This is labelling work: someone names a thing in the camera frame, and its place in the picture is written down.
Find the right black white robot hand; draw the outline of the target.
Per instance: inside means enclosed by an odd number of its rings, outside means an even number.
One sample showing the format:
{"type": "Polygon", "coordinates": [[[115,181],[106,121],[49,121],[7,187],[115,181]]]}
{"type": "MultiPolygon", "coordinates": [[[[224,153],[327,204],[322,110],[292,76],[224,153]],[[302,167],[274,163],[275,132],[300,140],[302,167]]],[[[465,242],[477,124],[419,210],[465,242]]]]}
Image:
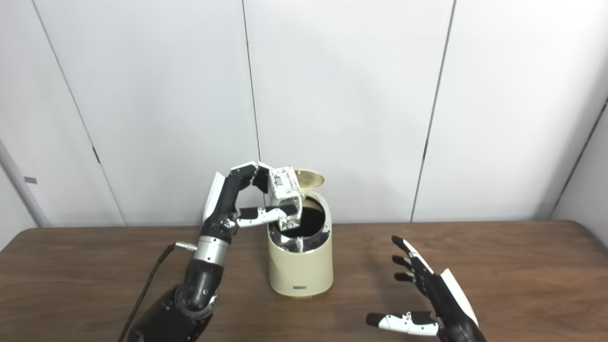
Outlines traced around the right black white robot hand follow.
{"type": "Polygon", "coordinates": [[[436,336],[441,342],[485,342],[478,318],[467,296],[449,269],[436,273],[407,240],[391,236],[403,256],[392,262],[406,271],[395,273],[396,281],[410,282],[432,305],[432,311],[368,313],[366,324],[378,329],[416,336],[436,336]]]}

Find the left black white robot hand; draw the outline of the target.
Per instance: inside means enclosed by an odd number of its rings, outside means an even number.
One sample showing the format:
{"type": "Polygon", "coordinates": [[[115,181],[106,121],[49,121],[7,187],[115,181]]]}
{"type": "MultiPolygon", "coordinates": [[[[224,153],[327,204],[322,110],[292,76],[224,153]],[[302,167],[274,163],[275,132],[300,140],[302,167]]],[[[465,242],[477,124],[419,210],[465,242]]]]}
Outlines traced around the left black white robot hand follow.
{"type": "Polygon", "coordinates": [[[251,161],[232,168],[227,176],[215,173],[203,211],[200,235],[230,243],[241,227],[258,227],[281,219],[287,219],[289,229],[299,227],[301,204],[285,203],[237,210],[239,193],[249,186],[265,194],[271,192],[271,170],[269,165],[251,161]]]}

